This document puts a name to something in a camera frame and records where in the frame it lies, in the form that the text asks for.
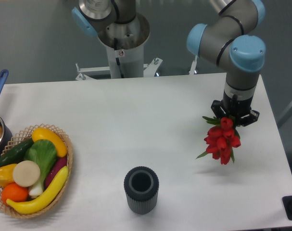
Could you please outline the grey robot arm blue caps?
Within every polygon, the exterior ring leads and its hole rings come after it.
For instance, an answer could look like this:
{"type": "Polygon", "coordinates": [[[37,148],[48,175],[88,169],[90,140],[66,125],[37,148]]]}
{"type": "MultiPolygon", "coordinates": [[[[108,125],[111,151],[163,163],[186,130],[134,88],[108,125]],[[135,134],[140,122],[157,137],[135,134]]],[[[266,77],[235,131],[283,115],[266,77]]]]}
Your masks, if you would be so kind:
{"type": "MultiPolygon", "coordinates": [[[[265,62],[266,46],[250,36],[264,19],[259,0],[214,0],[219,20],[212,26],[195,25],[188,34],[187,49],[225,70],[223,98],[212,103],[217,118],[230,117],[236,126],[258,120],[251,108],[255,87],[265,62]]],[[[72,10],[78,27],[97,37],[106,47],[112,78],[144,77],[144,45],[150,25],[136,11],[133,0],[81,0],[72,10]]]]}

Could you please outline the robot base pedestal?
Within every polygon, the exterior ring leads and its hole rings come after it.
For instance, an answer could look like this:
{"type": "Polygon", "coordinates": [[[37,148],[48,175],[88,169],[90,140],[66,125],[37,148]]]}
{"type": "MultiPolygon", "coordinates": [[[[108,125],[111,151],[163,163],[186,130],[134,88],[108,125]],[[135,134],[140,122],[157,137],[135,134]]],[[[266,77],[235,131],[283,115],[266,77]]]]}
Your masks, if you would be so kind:
{"type": "Polygon", "coordinates": [[[106,48],[112,79],[143,77],[144,45],[149,35],[149,22],[140,13],[131,22],[112,23],[98,34],[106,48]]]}

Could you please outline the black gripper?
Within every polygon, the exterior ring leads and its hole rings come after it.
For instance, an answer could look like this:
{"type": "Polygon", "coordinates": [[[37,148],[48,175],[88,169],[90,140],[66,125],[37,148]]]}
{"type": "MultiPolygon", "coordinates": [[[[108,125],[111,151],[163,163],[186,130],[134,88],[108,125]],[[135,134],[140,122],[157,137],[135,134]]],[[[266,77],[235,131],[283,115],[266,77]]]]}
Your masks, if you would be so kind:
{"type": "Polygon", "coordinates": [[[239,117],[236,118],[237,127],[246,127],[252,123],[255,123],[259,119],[260,113],[256,110],[251,110],[251,103],[253,96],[240,100],[239,95],[228,96],[223,93],[222,101],[214,100],[211,104],[211,109],[216,118],[223,117],[239,117]]]}

